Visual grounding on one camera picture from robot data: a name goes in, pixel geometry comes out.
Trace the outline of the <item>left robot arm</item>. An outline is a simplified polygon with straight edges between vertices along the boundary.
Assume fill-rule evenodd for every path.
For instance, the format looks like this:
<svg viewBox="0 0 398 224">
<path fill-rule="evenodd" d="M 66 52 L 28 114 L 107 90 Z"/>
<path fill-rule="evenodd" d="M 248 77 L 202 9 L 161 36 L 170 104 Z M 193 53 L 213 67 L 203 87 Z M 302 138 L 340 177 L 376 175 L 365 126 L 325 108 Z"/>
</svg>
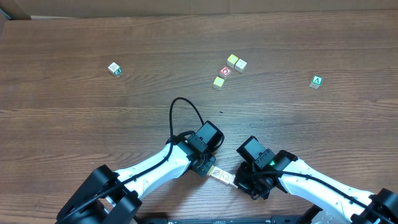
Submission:
<svg viewBox="0 0 398 224">
<path fill-rule="evenodd" d="M 210 121 L 169 139 L 160 152 L 128 168 L 96 168 L 59 211 L 57 223 L 130 223 L 143 199 L 189 170 L 204 177 L 224 134 Z"/>
</svg>

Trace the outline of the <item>white wooden number block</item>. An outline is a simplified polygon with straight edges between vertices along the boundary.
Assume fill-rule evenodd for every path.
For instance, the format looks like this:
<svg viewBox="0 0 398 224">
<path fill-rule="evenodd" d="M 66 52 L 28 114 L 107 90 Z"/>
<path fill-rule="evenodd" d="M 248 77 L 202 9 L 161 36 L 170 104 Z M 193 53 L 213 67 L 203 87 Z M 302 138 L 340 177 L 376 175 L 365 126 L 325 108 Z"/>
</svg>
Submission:
<svg viewBox="0 0 398 224">
<path fill-rule="evenodd" d="M 232 187 L 234 187 L 234 188 L 236 188 L 236 189 L 238 188 L 238 186 L 235 185 L 235 184 L 233 183 L 233 181 L 230 181 L 230 182 L 229 182 L 229 185 L 232 186 Z"/>
</svg>

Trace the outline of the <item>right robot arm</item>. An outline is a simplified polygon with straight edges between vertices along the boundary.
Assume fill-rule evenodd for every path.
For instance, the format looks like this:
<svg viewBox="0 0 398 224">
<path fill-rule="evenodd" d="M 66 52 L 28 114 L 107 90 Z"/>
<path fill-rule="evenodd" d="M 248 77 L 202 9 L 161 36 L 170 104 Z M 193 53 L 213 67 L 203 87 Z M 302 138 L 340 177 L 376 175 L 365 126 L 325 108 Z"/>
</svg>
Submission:
<svg viewBox="0 0 398 224">
<path fill-rule="evenodd" d="M 388 189 L 374 194 L 342 184 L 290 152 L 273 153 L 254 136 L 237 152 L 244 160 L 234 184 L 253 200 L 278 188 L 312 202 L 299 223 L 397 223 L 397 194 Z"/>
</svg>

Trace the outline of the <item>white block red side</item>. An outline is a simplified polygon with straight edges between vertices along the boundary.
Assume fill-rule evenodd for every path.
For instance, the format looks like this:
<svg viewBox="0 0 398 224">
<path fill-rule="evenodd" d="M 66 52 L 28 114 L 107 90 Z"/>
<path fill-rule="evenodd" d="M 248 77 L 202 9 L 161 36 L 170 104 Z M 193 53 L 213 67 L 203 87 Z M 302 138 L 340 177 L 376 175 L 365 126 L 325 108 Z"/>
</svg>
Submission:
<svg viewBox="0 0 398 224">
<path fill-rule="evenodd" d="M 213 177 L 214 179 L 221 179 L 221 176 L 223 174 L 223 170 L 220 169 L 219 167 L 213 166 L 210 176 Z"/>
</svg>

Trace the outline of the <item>yellow wooden block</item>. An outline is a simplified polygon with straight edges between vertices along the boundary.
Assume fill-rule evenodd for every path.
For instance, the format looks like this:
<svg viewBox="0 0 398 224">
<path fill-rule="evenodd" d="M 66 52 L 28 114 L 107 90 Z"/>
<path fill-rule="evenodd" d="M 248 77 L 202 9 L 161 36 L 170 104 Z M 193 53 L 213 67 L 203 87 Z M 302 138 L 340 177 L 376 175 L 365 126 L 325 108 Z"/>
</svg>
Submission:
<svg viewBox="0 0 398 224">
<path fill-rule="evenodd" d="M 211 166 L 206 175 L 210 176 L 211 173 L 213 172 L 213 169 L 214 169 L 214 166 Z"/>
</svg>

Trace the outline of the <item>white block green edge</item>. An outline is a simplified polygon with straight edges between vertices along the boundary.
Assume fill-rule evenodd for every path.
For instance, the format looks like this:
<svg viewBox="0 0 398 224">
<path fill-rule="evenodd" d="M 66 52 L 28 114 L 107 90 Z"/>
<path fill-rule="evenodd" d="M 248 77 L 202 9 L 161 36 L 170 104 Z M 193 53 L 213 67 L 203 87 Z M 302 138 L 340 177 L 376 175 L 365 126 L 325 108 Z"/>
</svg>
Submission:
<svg viewBox="0 0 398 224">
<path fill-rule="evenodd" d="M 220 174 L 219 180 L 226 185 L 232 185 L 234 182 L 234 174 L 230 174 L 229 172 L 223 171 Z"/>
</svg>

